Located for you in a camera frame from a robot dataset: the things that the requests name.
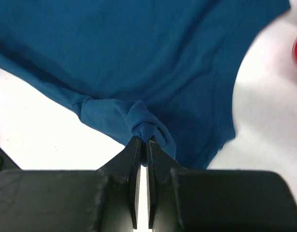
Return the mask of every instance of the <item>blue t-shirt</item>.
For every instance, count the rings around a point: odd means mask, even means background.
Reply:
[[[232,91],[248,47],[289,8],[288,0],[0,1],[0,67],[124,145],[154,136],[181,165],[206,168],[235,136]]]

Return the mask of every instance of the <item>black robotic claw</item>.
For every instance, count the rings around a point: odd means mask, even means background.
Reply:
[[[297,232],[277,174],[187,170],[136,137],[97,171],[23,171],[0,149],[0,232],[131,232],[143,161],[155,232]]]

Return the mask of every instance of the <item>white table surface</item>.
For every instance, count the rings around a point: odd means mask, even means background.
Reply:
[[[237,137],[209,168],[275,171],[297,201],[297,0],[291,3],[291,12],[259,34],[241,64],[233,93]],[[124,148],[1,69],[0,147],[22,169],[34,170],[95,170]],[[144,172],[142,178],[138,231],[147,231]]]

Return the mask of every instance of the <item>teal fabric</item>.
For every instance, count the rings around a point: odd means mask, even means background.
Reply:
[[[154,136],[183,166],[206,168],[235,136],[232,91],[247,49],[289,8],[288,0],[0,0],[0,67],[124,145]]]

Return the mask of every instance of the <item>wrinkled cloth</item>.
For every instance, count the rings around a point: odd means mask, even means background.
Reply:
[[[154,136],[181,165],[206,168],[235,137],[232,91],[246,51],[289,8],[288,0],[0,1],[0,68],[124,145]]]

